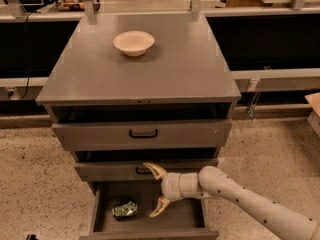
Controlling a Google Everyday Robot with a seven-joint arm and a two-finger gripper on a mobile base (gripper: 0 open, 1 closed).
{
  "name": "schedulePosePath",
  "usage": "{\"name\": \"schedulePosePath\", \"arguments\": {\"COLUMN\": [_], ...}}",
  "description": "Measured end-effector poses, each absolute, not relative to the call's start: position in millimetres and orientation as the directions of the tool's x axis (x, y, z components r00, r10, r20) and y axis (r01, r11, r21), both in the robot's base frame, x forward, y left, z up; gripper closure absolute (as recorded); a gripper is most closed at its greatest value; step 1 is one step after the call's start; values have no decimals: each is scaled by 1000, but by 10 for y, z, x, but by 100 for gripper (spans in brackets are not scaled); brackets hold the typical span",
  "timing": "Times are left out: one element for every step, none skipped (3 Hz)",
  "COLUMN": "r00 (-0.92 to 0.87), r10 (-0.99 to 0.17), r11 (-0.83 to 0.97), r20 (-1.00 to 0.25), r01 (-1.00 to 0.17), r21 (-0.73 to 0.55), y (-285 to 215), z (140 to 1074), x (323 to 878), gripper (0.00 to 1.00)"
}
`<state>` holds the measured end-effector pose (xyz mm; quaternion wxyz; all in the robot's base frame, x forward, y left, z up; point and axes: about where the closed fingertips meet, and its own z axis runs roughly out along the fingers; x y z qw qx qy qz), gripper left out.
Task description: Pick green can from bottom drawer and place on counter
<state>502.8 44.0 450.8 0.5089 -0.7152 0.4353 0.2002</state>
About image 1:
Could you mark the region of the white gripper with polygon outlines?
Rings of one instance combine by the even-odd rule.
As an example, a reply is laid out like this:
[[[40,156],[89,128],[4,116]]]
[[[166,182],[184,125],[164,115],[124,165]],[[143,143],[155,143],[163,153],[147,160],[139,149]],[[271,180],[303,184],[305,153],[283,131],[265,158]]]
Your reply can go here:
[[[157,207],[149,215],[150,218],[160,215],[171,202],[201,197],[201,187],[198,181],[197,173],[168,173],[161,166],[144,162],[143,165],[147,167],[153,174],[156,180],[162,179],[161,190],[164,196],[158,198]]]

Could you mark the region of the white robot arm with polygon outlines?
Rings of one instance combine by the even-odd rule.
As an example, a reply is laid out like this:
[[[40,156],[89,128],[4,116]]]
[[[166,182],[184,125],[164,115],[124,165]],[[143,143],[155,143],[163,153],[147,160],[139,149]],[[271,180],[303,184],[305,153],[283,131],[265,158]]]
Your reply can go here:
[[[317,221],[242,187],[217,167],[206,166],[198,173],[175,173],[151,162],[143,165],[156,180],[161,180],[162,195],[150,217],[160,215],[172,202],[220,196],[237,205],[281,240],[320,240]]]

